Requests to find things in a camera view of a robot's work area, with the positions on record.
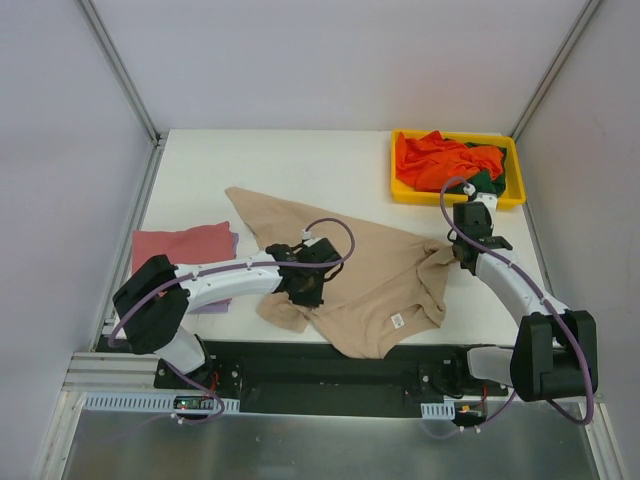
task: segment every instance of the tabletop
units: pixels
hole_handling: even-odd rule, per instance
[[[307,203],[446,242],[440,209],[391,199],[391,132],[291,130],[172,130],[153,186],[142,230],[184,230],[229,221],[240,236],[237,254],[258,250],[225,194],[232,186]],[[522,207],[499,211],[494,233],[505,237],[521,264],[541,282]],[[182,325],[205,340],[326,342],[309,325],[298,334],[256,313],[261,296],[234,298],[226,314],[187,315]],[[513,345],[517,327],[495,294],[453,265],[439,329],[403,344]]]

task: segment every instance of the white label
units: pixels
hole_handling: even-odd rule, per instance
[[[402,319],[402,315],[396,313],[391,317],[391,321],[393,322],[393,326],[396,327],[396,330],[400,327],[404,327],[404,320]]]

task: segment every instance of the tan garment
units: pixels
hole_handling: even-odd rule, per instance
[[[268,195],[229,188],[227,195],[253,231],[260,248],[296,245],[300,233],[323,217],[343,220],[356,238],[353,256],[324,288],[324,305],[293,305],[285,293],[268,295],[258,314],[280,327],[303,332],[308,321],[338,350],[353,358],[383,358],[398,342],[444,319],[444,291],[453,259],[451,248],[395,228],[338,215]],[[314,237],[327,237],[339,253],[349,250],[340,225],[322,223]],[[392,316],[400,314],[401,320]]]

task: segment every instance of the white wall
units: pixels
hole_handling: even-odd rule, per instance
[[[0,478],[32,475],[150,154],[75,2],[0,6]]]
[[[609,0],[519,142],[555,293],[598,322],[600,391],[640,478],[640,2]]]
[[[585,0],[96,0],[158,127],[508,133]]]

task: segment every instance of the dark green fabric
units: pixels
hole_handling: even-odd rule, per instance
[[[469,148],[485,146],[485,144],[473,143],[473,142],[465,143],[465,145]],[[505,173],[504,173],[505,172],[504,162],[507,159],[507,149],[501,148],[501,147],[498,147],[498,148],[502,152],[502,171],[503,171],[502,175],[499,175],[498,177],[496,177],[496,179],[492,182],[491,175],[489,175],[489,170],[482,170],[481,172],[476,173],[473,177],[471,177],[467,181],[470,184],[472,184],[474,187],[476,187],[476,190],[478,192],[492,193],[499,197],[504,193],[504,191],[507,188],[507,181],[505,179]],[[461,195],[464,195],[464,191],[462,190],[462,184],[456,185],[455,187],[450,188],[449,190],[447,190],[447,193],[459,193]]]

